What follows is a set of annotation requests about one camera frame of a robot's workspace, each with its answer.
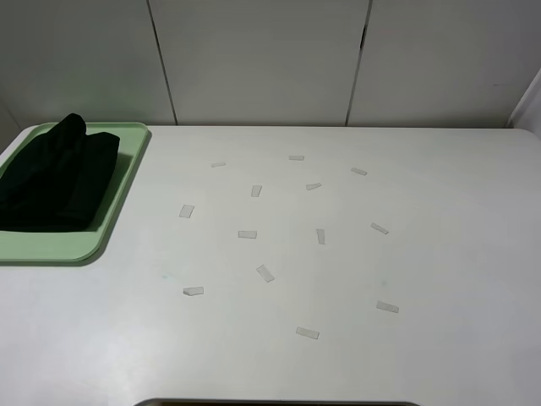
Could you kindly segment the clear tape marker near right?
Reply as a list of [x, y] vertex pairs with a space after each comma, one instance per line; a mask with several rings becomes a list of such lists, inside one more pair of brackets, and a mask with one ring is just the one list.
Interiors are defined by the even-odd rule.
[[388, 303], [382, 302], [380, 300], [377, 301], [376, 308], [378, 310], [383, 310], [383, 311], [387, 311], [387, 312], [390, 312], [390, 313], [396, 313], [397, 314], [399, 312], [399, 307], [398, 306], [393, 305], [393, 304], [388, 304]]

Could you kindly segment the clear tape marker inner bottom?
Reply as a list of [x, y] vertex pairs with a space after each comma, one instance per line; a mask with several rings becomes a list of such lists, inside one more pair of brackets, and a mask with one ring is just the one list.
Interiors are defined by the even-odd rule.
[[266, 283], [270, 283], [270, 282], [275, 280], [275, 277], [273, 276], [273, 274], [268, 270], [268, 268], [265, 265], [261, 265], [261, 266], [257, 267], [256, 271], [265, 280]]

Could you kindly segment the clear tape marker upper right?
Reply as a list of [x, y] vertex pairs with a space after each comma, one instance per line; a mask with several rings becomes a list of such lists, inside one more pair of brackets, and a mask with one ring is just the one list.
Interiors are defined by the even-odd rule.
[[365, 171], [362, 170], [362, 169], [355, 168], [355, 167], [352, 167], [352, 168], [351, 168], [351, 172], [356, 173], [356, 174], [359, 174], [359, 175], [362, 175], [362, 176], [366, 176], [366, 175], [367, 175], [367, 172], [365, 172]]

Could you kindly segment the clear tape marker near left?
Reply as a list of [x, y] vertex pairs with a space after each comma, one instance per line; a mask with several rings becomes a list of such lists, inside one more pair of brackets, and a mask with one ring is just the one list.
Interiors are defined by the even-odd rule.
[[202, 295], [204, 293], [203, 287], [191, 287], [191, 288], [184, 288], [183, 294], [189, 297]]

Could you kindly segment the green plastic tray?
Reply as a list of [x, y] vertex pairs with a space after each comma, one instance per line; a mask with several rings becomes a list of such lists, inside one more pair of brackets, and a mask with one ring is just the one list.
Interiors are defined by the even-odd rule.
[[86, 133], [107, 132], [120, 139], [117, 164], [93, 223], [73, 233], [1, 232], [2, 266], [78, 266], [103, 251], [123, 208], [151, 132], [142, 123], [87, 123]]

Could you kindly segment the black short sleeve t-shirt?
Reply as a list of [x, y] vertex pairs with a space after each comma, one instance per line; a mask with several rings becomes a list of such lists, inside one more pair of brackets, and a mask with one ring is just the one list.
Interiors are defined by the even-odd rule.
[[87, 134], [84, 119], [76, 113], [33, 138], [1, 176], [1, 229], [86, 230], [115, 172], [119, 145], [114, 134]]

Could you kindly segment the clear tape marker inner top left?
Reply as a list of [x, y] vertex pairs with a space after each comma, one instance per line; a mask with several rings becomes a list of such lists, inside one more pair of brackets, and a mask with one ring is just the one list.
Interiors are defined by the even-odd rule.
[[259, 196], [260, 196], [261, 190], [262, 190], [262, 186], [261, 186], [261, 185], [254, 185], [254, 186], [252, 187], [251, 196], [252, 196], [252, 197], [259, 197]]

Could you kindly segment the clear tape marker inner top right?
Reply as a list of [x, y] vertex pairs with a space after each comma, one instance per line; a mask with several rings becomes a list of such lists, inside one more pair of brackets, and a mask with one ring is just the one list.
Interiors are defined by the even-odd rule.
[[306, 190], [317, 189], [317, 188], [319, 188], [321, 185], [322, 185], [321, 183], [316, 183], [316, 184], [306, 184]]

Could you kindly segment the clear tape marker right middle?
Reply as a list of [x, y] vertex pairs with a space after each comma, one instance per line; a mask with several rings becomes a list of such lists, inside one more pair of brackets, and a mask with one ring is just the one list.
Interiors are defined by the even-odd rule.
[[383, 227], [381, 227], [380, 225], [378, 225], [378, 224], [376, 224], [374, 222], [371, 223], [371, 228], [373, 228], [373, 229], [375, 229], [375, 230], [377, 230], [380, 233], [383, 233], [385, 235], [387, 235], [389, 233], [389, 231], [386, 228], [383, 228]]

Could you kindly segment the clear tape marker left edge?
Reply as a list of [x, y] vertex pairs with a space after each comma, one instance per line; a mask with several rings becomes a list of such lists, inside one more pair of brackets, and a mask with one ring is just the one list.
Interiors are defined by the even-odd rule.
[[194, 211], [194, 206], [183, 205], [178, 216], [181, 218], [191, 218], [193, 211]]

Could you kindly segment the clear tape marker near middle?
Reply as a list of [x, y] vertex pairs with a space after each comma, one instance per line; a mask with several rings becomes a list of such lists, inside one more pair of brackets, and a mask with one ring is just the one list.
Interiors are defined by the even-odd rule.
[[309, 330], [300, 326], [296, 329], [296, 333], [300, 336], [307, 337], [314, 340], [317, 340], [320, 336], [319, 332], [314, 331], [314, 330]]

